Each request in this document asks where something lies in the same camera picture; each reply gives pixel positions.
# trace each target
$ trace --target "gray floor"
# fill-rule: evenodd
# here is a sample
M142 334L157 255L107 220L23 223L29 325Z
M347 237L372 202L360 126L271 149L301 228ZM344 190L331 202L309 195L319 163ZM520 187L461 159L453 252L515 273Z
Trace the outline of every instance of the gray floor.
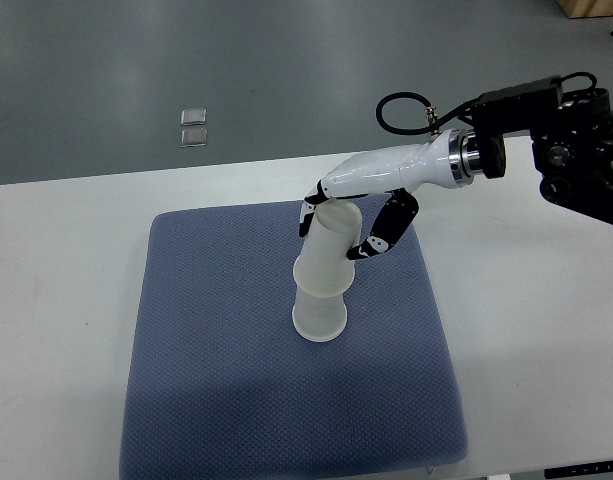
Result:
M445 113L588 70L613 101L612 27L554 0L0 0L0 184L415 142L374 119L402 89ZM208 145L181 149L195 106Z

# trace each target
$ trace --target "white table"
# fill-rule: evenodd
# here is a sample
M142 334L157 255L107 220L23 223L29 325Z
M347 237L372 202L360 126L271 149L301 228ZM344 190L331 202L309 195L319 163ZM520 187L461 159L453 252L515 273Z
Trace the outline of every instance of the white table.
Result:
M528 138L507 153L416 194L470 441L431 478L613 459L613 226L542 200ZM0 478L117 478L155 215L296 200L348 155L0 186Z

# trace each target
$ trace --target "blue cushion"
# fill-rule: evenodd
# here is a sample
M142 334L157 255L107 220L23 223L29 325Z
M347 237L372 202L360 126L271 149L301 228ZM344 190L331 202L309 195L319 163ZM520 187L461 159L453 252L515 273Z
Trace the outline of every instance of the blue cushion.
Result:
M364 235L385 196L357 200ZM294 330L300 202L153 222L126 396L123 479L324 478L466 454L459 391L414 229L356 263L348 324Z

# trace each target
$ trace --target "translucent cup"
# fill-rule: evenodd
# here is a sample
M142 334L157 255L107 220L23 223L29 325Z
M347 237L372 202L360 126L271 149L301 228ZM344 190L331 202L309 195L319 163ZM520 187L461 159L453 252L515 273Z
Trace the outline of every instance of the translucent cup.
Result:
M359 243L362 214L347 200L331 199L319 205L293 266L297 284L293 325L314 342L337 337L346 326L343 293L353 283L355 262L346 252Z

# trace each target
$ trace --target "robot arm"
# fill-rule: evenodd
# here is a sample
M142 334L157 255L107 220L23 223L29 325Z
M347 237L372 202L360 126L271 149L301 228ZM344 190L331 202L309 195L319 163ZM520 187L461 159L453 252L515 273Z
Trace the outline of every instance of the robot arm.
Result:
M563 93L563 82L576 76L588 77L592 85ZM422 102L428 127L400 129L386 123L383 107L399 98ZM473 128L439 131L456 117ZM395 93L378 104L377 121L394 134L429 133L431 138L424 144L359 153L343 162L305 198L300 236L308 233L317 205L329 198L390 192L391 198L377 216L369 237L347 256L356 260L384 253L397 243L417 214L412 192L424 183L444 188L470 185L481 173L487 178L503 177L503 135L520 130L530 131L535 167L543 175L542 196L613 224L613 112L608 92L596 88L591 74L549 77L488 92L440 119L421 95Z

